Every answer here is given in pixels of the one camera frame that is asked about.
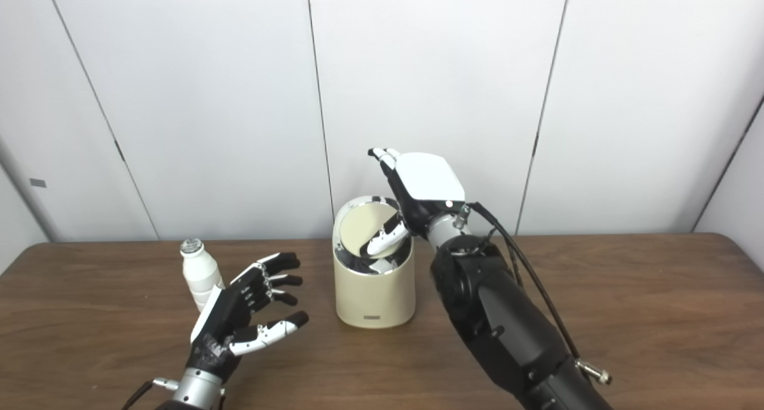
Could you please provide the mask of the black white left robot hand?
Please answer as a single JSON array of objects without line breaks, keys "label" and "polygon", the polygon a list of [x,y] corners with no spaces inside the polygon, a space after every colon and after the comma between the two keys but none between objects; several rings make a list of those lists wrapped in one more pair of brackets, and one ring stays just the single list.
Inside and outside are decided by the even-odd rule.
[{"label": "black white left robot hand", "polygon": [[294,252],[275,253],[246,267],[224,289],[215,287],[191,333],[186,368],[226,384],[243,355],[265,349],[305,326],[309,315],[303,310],[264,325],[252,323],[252,317],[273,302],[297,305],[298,299],[281,286],[302,285],[301,277],[284,274],[300,264]]}]

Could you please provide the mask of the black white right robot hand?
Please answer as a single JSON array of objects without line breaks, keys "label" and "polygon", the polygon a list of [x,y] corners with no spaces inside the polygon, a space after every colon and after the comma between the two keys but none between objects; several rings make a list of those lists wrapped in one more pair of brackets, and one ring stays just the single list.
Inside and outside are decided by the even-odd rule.
[{"label": "black white right robot hand", "polygon": [[380,255],[409,236],[425,239],[437,251],[466,230],[466,192],[447,160],[390,148],[369,149],[368,155],[379,163],[398,212],[363,244],[362,255]]}]

